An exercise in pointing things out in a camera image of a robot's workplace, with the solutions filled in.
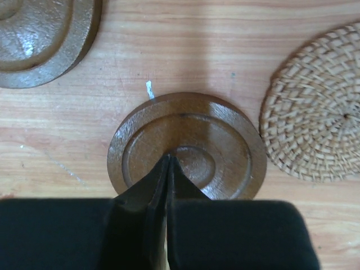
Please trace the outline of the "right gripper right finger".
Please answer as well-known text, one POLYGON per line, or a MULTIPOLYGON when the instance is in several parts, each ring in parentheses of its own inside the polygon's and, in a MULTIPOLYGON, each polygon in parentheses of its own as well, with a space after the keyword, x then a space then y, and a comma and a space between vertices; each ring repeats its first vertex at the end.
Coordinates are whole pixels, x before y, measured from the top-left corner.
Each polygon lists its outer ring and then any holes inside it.
POLYGON ((319 269, 305 221, 278 200, 211 200, 172 157, 168 168, 171 269, 319 269))

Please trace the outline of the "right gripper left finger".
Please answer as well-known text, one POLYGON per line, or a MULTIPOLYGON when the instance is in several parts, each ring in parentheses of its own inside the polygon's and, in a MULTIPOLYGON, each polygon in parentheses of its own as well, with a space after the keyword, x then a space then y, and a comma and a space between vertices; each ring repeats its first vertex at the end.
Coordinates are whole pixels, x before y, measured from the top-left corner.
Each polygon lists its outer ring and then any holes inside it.
POLYGON ((169 162, 113 199, 1 200, 1 268, 155 269, 169 162))

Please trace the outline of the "brown wooden coaster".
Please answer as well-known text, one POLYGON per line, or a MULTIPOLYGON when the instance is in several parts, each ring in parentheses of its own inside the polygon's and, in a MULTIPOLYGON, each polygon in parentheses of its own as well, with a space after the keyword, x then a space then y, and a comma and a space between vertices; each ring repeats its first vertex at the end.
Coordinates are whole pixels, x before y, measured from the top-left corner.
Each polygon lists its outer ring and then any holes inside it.
POLYGON ((252 199, 267 171, 267 156, 250 119, 235 105, 203 93, 171 93, 146 101, 119 125, 107 171, 117 193, 147 175, 163 155, 207 197, 252 199))

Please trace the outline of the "light woven rattan coaster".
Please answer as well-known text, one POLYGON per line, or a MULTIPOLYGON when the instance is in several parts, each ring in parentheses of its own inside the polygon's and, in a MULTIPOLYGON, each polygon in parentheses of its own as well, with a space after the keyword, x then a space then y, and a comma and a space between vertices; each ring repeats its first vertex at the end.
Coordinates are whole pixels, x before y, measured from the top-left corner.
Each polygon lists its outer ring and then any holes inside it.
POLYGON ((274 165, 311 182, 359 173, 359 21, 303 43, 273 73, 259 117, 274 165))

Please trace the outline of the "dark cork coaster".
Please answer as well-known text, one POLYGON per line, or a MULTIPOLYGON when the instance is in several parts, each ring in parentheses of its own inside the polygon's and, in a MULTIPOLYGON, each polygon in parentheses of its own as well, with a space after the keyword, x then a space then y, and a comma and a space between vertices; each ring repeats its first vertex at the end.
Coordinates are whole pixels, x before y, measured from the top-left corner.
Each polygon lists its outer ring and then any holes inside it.
POLYGON ((1 1, 1 87, 37 87, 73 69, 95 41, 102 5, 1 1))

